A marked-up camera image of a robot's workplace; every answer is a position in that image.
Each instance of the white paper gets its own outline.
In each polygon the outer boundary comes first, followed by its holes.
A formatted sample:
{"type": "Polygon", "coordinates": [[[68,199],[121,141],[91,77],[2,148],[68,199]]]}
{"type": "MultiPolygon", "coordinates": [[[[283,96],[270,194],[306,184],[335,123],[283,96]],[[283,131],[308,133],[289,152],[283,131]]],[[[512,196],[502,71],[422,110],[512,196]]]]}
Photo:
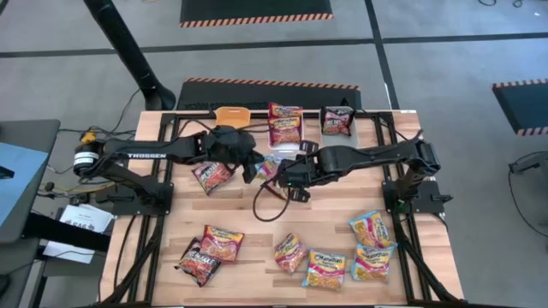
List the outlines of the white paper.
{"type": "MultiPolygon", "coordinates": [[[[97,233],[103,233],[112,220],[112,217],[113,215],[111,213],[100,210],[89,204],[82,204],[81,206],[67,205],[65,211],[61,215],[60,221],[79,228],[86,228],[97,233]]],[[[89,264],[92,261],[93,253],[94,251],[90,249],[79,248],[54,241],[50,241],[44,250],[44,255],[46,256],[63,258],[84,264],[89,264]]]]}

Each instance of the wooden table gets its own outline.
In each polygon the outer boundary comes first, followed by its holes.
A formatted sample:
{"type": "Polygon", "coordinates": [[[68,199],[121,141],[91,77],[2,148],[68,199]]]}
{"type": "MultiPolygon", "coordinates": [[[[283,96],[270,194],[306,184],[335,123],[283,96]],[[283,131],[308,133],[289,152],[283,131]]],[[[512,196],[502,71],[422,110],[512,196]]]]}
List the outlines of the wooden table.
{"type": "MultiPolygon", "coordinates": [[[[199,113],[181,111],[180,113],[199,113]]],[[[394,111],[396,129],[406,137],[413,137],[420,128],[414,111],[394,111]]],[[[156,140],[161,112],[143,112],[140,116],[136,139],[156,140]]],[[[252,120],[261,123],[265,120],[252,120]]],[[[204,123],[214,126],[213,120],[204,123]]],[[[373,122],[356,119],[360,147],[378,145],[373,122]]],[[[203,130],[190,123],[182,135],[203,130]]],[[[266,133],[254,133],[257,151],[268,153],[266,133]]],[[[319,121],[305,120],[305,136],[319,142],[319,121]]],[[[388,132],[384,132],[389,143],[388,132]]],[[[151,172],[152,161],[133,160],[129,167],[141,175],[151,172]]],[[[175,197],[171,213],[166,217],[162,238],[158,274],[154,288],[153,305],[374,305],[406,303],[402,273],[397,253],[390,261],[390,280],[353,281],[347,273],[342,291],[333,292],[318,288],[301,287],[307,262],[293,275],[285,274],[273,259],[273,246],[289,232],[298,234],[309,247],[321,252],[334,252],[348,256],[350,270],[356,240],[348,220],[371,210],[379,210],[394,237],[391,219],[384,210],[380,184],[384,179],[381,168],[352,172],[325,187],[312,187],[312,198],[307,204],[293,203],[275,222],[260,222],[253,217],[251,206],[259,182],[246,185],[238,170],[229,182],[207,197],[195,180],[191,169],[195,166],[175,165],[172,181],[175,197]],[[193,237],[201,238],[204,225],[210,224],[246,234],[236,264],[224,264],[208,285],[199,288],[191,276],[177,271],[173,266],[193,237]]],[[[283,201],[264,193],[258,202],[259,214],[275,216],[283,201]]],[[[116,220],[110,249],[101,281],[104,297],[112,292],[114,270],[129,217],[116,220]]],[[[121,280],[134,261],[139,237],[140,217],[130,230],[119,272],[121,280]]],[[[445,226],[431,214],[415,214],[417,229],[426,263],[436,277],[456,297],[462,290],[456,271],[453,253],[445,226]]],[[[420,284],[413,261],[408,260],[414,282],[415,298],[420,299],[420,284]]],[[[148,264],[143,267],[137,299],[143,299],[148,264]]]]}

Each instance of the orange striped edge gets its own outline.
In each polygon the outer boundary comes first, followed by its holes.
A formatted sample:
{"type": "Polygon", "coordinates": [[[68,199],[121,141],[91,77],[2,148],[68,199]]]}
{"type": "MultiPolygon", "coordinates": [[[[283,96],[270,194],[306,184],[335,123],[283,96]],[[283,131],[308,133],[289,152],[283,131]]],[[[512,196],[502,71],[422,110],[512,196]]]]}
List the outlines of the orange striped edge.
{"type": "Polygon", "coordinates": [[[536,79],[536,80],[518,80],[511,82],[498,82],[492,84],[493,88],[499,88],[504,86],[526,86],[526,85],[538,85],[538,84],[548,84],[548,79],[536,79]]]}
{"type": "Polygon", "coordinates": [[[207,21],[182,21],[179,27],[214,27],[214,26],[236,26],[255,23],[290,22],[290,21],[322,21],[333,19],[333,14],[301,14],[301,15],[278,15],[260,17],[239,17],[207,21]]]}
{"type": "Polygon", "coordinates": [[[518,136],[534,136],[548,134],[548,127],[522,128],[516,133],[518,136]]]}
{"type": "Polygon", "coordinates": [[[185,82],[217,82],[217,83],[233,83],[233,84],[249,84],[249,85],[262,85],[262,86],[304,86],[304,87],[323,87],[331,89],[351,89],[360,90],[359,86],[354,85],[339,85],[339,84],[323,84],[315,82],[291,82],[291,81],[274,81],[274,80],[238,80],[228,78],[186,78],[185,82]]]}

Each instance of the gray floor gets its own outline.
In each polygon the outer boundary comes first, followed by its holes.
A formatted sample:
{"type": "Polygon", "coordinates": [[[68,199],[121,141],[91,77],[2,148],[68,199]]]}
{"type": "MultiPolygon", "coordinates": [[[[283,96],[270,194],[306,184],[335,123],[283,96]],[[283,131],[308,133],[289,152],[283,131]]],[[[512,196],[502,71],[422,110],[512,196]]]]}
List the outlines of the gray floor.
{"type": "MultiPolygon", "coordinates": [[[[181,29],[180,1],[115,0],[141,46],[274,40],[371,38],[361,0],[331,0],[332,21],[181,29]]],[[[384,37],[548,32],[548,3],[524,0],[484,7],[474,0],[374,0],[384,37]]],[[[11,0],[0,16],[0,52],[110,48],[83,2],[11,0]]],[[[493,82],[547,77],[548,39],[391,44],[386,54],[402,109],[418,110],[425,137],[437,149],[450,239],[462,288],[475,303],[544,307],[548,245],[518,216],[507,164],[545,150],[545,136],[516,137],[491,93],[493,82]]],[[[158,78],[178,93],[187,77],[356,84],[366,109],[387,109],[383,77],[372,44],[147,54],[158,78]]],[[[117,56],[0,59],[0,121],[57,118],[62,127],[109,128],[135,91],[117,56]]],[[[137,96],[122,128],[135,128],[137,96]]],[[[50,164],[72,162],[77,136],[60,133],[50,164]]],[[[75,177],[48,172],[45,180],[71,187],[75,177]]],[[[534,224],[548,220],[546,179],[532,170],[514,179],[515,194],[534,224]]],[[[37,200],[50,213],[62,201],[37,200]]],[[[44,307],[87,305],[97,296],[101,268],[89,276],[48,282],[44,307]]],[[[29,287],[34,284],[29,280],[29,287]]]]}

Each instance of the black floor mat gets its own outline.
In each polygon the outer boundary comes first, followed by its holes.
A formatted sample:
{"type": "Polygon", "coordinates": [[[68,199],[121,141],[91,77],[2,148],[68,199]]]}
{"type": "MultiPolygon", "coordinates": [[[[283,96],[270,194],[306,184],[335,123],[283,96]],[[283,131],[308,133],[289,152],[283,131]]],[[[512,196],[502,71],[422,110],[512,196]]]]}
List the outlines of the black floor mat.
{"type": "Polygon", "coordinates": [[[492,90],[515,133],[548,133],[548,79],[501,82],[492,90]]]}
{"type": "Polygon", "coordinates": [[[178,110],[215,110],[242,106],[265,110],[268,102],[316,110],[338,106],[343,98],[352,108],[361,108],[358,86],[270,80],[189,78],[182,84],[178,110]]]}
{"type": "Polygon", "coordinates": [[[182,0],[181,27],[333,18],[329,0],[182,0]]]}

